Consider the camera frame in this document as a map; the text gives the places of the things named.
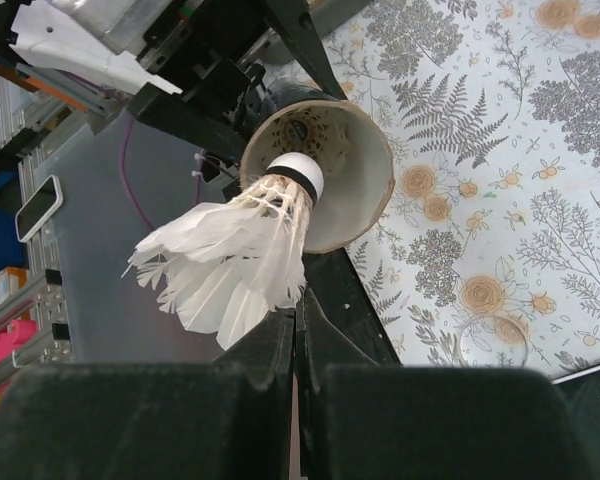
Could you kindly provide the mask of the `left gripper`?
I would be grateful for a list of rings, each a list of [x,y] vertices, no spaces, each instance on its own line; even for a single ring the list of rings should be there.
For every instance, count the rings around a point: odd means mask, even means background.
[[[240,158],[246,140],[226,120],[169,93],[190,90],[224,60],[237,64],[269,26],[325,93],[347,99],[306,1],[52,1],[50,6],[105,49],[97,61],[79,60],[67,72],[136,94],[127,104],[135,120],[224,158]]]

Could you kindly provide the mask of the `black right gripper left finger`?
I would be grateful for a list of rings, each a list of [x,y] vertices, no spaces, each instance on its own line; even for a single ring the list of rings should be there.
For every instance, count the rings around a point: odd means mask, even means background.
[[[0,479],[284,479],[295,317],[210,364],[30,367],[0,404]]]

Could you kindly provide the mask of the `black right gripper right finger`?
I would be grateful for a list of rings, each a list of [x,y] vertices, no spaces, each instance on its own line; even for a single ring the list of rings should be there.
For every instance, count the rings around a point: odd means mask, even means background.
[[[297,310],[301,470],[311,479],[594,479],[561,391],[520,368],[379,364]]]

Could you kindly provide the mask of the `black shuttlecock tube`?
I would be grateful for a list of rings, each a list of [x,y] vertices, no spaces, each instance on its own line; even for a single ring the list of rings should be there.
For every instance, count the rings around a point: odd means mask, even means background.
[[[357,105],[293,79],[271,83],[241,158],[241,186],[253,183],[287,152],[307,155],[323,176],[307,253],[343,248],[379,219],[395,185],[393,155],[384,133]]]

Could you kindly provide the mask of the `white feather shuttlecock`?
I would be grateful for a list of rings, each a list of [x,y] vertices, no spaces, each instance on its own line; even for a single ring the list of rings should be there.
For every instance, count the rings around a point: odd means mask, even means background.
[[[306,285],[302,255],[324,188],[318,163],[277,157],[226,203],[200,203],[141,240],[128,259],[161,311],[228,350],[270,312],[292,309]]]

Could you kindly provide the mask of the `translucent tube lid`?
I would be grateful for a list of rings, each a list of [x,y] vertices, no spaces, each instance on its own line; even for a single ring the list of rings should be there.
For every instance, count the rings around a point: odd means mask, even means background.
[[[457,350],[469,367],[523,368],[529,358],[526,332],[503,315],[472,317],[459,334]]]

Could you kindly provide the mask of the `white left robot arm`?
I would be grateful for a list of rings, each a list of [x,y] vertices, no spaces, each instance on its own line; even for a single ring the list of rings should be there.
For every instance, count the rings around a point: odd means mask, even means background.
[[[224,158],[252,135],[264,71],[249,56],[269,31],[345,96],[305,1],[20,1],[11,30],[28,65],[128,93],[137,121]]]

